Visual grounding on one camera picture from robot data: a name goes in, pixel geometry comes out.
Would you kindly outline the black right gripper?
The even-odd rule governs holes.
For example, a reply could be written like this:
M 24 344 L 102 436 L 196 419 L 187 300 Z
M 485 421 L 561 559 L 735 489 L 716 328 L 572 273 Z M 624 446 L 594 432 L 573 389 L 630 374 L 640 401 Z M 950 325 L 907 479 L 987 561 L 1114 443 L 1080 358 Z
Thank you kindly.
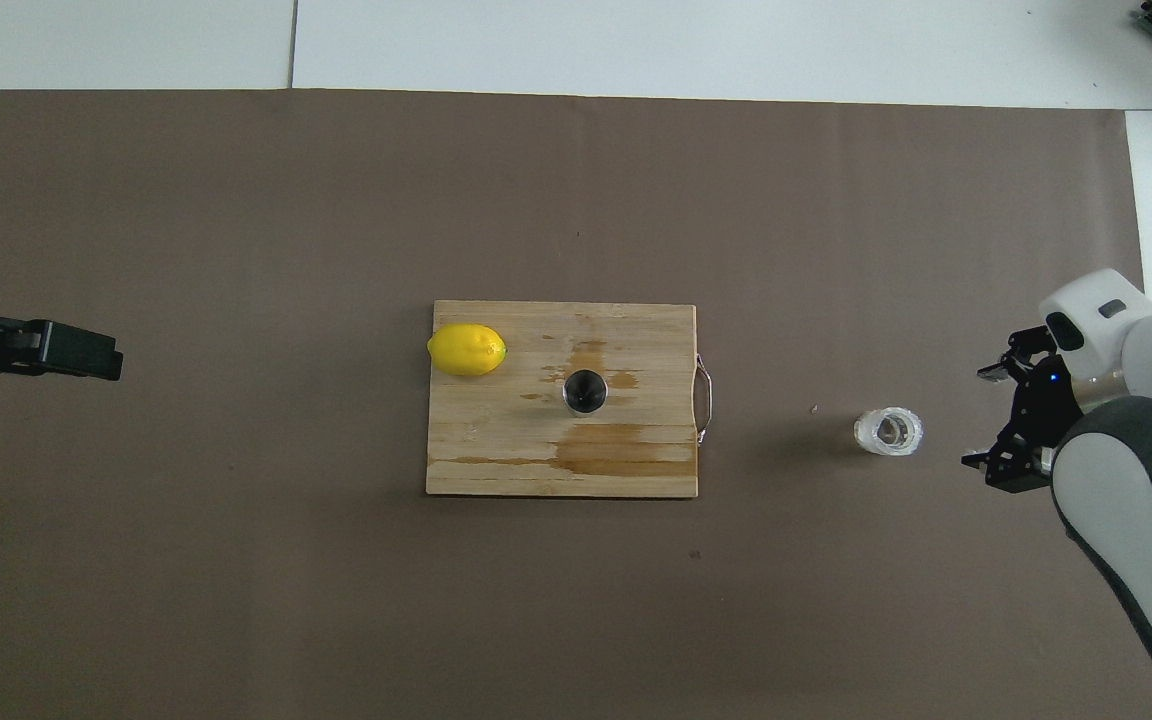
M 986 450 L 961 456 L 961 465 L 982 473 L 988 487 L 1007 493 L 1048 488 L 1052 448 L 1058 447 L 1082 409 L 1073 377 L 1047 325 L 1011 332 L 1005 353 L 975 377 L 986 382 L 1018 382 L 1011 396 L 1011 430 L 1002 430 Z

